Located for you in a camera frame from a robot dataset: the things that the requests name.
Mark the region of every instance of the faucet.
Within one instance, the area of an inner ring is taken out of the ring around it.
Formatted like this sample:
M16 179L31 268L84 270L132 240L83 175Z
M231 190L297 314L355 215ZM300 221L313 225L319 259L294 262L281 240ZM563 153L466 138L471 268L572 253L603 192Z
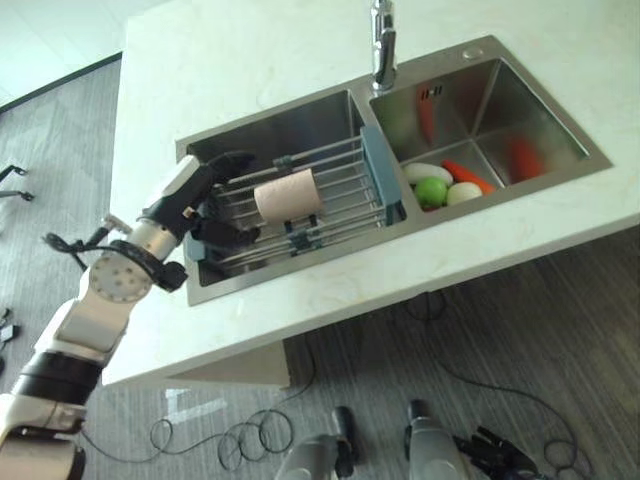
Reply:
M374 0L371 6L373 37L373 89L388 90L396 78L394 51L396 30L393 28L393 2Z

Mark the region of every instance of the toilet paper roll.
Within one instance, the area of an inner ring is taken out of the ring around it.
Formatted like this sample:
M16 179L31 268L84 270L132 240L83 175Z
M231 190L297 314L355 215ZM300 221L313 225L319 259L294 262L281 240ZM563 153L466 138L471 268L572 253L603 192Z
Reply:
M253 197L267 223L282 223L322 209L310 168L256 187Z

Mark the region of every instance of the marble countertop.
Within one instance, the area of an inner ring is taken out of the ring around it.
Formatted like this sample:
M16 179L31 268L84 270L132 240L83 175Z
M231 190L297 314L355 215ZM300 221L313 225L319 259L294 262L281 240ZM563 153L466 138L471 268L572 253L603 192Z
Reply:
M111 211L133 222L176 140L366 74L368 8L191 0L132 19ZM184 287L154 289L103 382L165 378L638 223L638 18L635 1L398 1L400 62L495 35L614 167L194 307Z

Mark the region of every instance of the dish drying rack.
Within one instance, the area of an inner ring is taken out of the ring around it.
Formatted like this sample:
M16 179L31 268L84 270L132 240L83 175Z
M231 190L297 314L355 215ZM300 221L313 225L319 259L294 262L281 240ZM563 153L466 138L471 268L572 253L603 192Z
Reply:
M362 127L358 136L276 158L271 168L217 185L210 198L216 204L217 220L240 230L260 228L255 242L223 256L202 245L200 249L188 246L187 253L191 251L192 260L206 259L218 271L237 274L392 225L404 211L391 161L382 133L375 127ZM264 222L253 198L254 188L309 168L323 210L281 224Z

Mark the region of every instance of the green fruit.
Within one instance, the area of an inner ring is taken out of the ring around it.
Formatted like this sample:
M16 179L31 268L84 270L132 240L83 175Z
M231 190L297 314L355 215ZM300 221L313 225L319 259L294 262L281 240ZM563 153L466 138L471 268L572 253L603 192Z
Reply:
M447 199L447 184L438 177L423 178L413 193L421 207L441 207Z

